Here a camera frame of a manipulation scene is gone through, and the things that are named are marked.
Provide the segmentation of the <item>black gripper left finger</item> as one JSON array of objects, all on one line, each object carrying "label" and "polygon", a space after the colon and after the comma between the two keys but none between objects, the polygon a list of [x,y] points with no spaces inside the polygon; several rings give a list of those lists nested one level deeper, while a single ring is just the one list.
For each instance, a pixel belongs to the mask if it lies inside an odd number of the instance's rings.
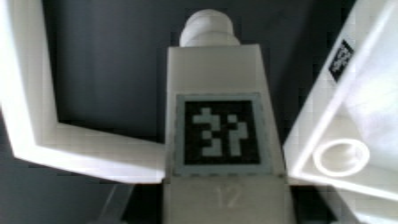
[{"label": "black gripper left finger", "polygon": [[87,224],[162,224],[162,185],[117,184],[100,216]]}]

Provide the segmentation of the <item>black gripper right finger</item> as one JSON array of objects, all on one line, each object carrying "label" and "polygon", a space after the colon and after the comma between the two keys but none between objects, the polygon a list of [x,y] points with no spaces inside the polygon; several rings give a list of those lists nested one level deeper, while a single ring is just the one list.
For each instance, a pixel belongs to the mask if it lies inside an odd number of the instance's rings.
[{"label": "black gripper right finger", "polygon": [[332,224],[338,220],[320,192],[311,185],[292,186],[297,224]]}]

